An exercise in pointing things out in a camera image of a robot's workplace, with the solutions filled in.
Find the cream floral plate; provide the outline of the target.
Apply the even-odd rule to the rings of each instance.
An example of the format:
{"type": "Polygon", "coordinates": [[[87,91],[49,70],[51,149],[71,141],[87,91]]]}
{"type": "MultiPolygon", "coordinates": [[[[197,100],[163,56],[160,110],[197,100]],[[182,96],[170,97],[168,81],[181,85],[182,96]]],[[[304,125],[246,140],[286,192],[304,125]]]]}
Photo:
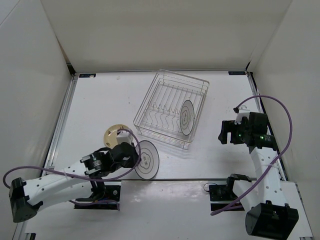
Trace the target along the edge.
{"type": "Polygon", "coordinates": [[[103,143],[106,147],[112,149],[119,144],[117,141],[117,132],[119,129],[127,129],[131,131],[131,129],[124,124],[115,124],[110,126],[103,136],[103,143]]]}

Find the wire dish rack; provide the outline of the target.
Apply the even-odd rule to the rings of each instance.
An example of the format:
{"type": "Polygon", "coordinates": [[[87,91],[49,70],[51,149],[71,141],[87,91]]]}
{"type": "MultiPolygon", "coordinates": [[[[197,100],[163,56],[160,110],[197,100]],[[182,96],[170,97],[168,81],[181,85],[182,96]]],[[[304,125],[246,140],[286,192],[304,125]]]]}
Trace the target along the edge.
{"type": "Polygon", "coordinates": [[[201,118],[210,83],[207,80],[160,69],[156,72],[134,117],[138,132],[163,143],[188,149],[193,142],[201,118]],[[190,100],[195,122],[190,135],[180,129],[180,111],[190,100]]]}

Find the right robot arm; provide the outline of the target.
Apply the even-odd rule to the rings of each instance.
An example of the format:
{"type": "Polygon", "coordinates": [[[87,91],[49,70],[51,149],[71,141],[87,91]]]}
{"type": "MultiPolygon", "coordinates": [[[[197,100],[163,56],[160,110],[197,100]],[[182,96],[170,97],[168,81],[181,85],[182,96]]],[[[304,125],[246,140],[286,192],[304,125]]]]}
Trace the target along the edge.
{"type": "Polygon", "coordinates": [[[258,112],[240,112],[235,120],[224,120],[218,140],[222,144],[245,144],[255,168],[256,182],[246,175],[234,174],[224,193],[244,208],[248,235],[286,240],[299,220],[298,210],[290,207],[282,190],[279,170],[274,164],[277,143],[268,134],[268,116],[258,112]]]}

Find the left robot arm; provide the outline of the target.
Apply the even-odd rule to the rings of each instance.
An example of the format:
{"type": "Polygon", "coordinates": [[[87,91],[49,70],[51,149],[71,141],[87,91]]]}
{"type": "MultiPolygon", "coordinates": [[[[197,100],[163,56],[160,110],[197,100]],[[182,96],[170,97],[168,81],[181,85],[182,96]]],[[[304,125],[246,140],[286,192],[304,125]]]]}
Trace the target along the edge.
{"type": "Polygon", "coordinates": [[[71,202],[79,207],[118,205],[105,185],[107,176],[119,169],[131,172],[141,160],[141,147],[122,142],[102,147],[66,168],[50,170],[49,175],[24,180],[18,177],[5,186],[14,223],[25,222],[53,205],[71,202]]]}

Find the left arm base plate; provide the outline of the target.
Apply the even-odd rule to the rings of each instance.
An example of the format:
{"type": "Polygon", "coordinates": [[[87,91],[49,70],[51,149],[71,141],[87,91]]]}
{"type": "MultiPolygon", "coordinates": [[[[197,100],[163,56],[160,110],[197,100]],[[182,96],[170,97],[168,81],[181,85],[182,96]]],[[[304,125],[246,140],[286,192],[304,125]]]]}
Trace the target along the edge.
{"type": "Polygon", "coordinates": [[[91,194],[71,200],[73,208],[77,210],[120,210],[121,184],[106,184],[105,182],[91,182],[91,194]]]}

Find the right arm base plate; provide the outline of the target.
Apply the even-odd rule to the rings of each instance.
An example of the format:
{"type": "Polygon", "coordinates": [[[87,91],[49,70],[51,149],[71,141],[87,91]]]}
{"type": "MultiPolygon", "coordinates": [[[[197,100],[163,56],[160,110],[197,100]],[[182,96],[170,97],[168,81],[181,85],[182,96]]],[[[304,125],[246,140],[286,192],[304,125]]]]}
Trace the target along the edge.
{"type": "Polygon", "coordinates": [[[252,182],[252,180],[246,175],[232,173],[226,179],[225,184],[207,182],[203,185],[203,190],[209,194],[210,210],[212,212],[224,208],[238,197],[233,192],[235,181],[252,182]]]}

